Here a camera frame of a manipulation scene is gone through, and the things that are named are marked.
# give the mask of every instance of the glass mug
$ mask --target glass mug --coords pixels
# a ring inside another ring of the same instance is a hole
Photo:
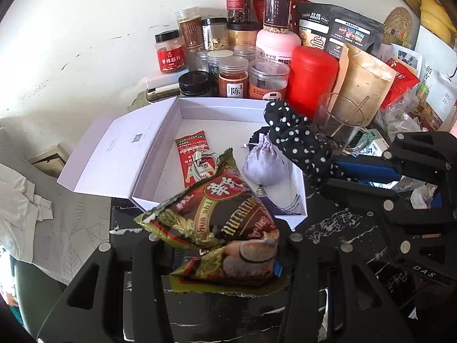
[[[324,93],[319,97],[311,130],[319,140],[330,143],[334,154],[355,154],[371,143],[370,132],[362,126],[364,114],[357,107],[358,104],[344,95]],[[366,136],[364,143],[348,148],[359,131]]]

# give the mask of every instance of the box flap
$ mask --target box flap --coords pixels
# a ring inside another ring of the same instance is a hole
[[[78,193],[130,198],[157,131],[175,101],[174,97],[127,113],[113,120],[104,133],[107,119],[96,121],[70,156],[58,183]]]

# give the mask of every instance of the mug handle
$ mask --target mug handle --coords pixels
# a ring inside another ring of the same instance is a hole
[[[353,154],[359,153],[360,151],[364,150],[365,148],[367,148],[367,147],[371,144],[371,142],[372,142],[372,136],[371,136],[369,130],[366,129],[365,127],[361,127],[361,128],[360,128],[360,131],[366,135],[366,140],[365,140],[365,142],[363,142],[362,145],[361,145],[360,147],[354,147],[354,148],[348,148],[348,147],[346,147],[346,148],[343,150],[343,153],[344,153],[344,154],[353,155]]]

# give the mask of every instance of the black scrunchie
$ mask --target black scrunchie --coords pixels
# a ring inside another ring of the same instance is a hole
[[[330,144],[319,142],[308,118],[299,115],[287,102],[269,102],[264,117],[270,125],[271,142],[305,173],[312,188],[329,178],[352,180],[332,162]]]

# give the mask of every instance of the white wall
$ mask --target white wall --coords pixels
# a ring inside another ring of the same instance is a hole
[[[405,6],[312,1],[380,22]],[[26,157],[59,142],[74,148],[100,113],[125,112],[141,78],[157,70],[154,35],[177,27],[176,10],[196,5],[225,14],[225,0],[15,0],[0,23],[0,126]]]

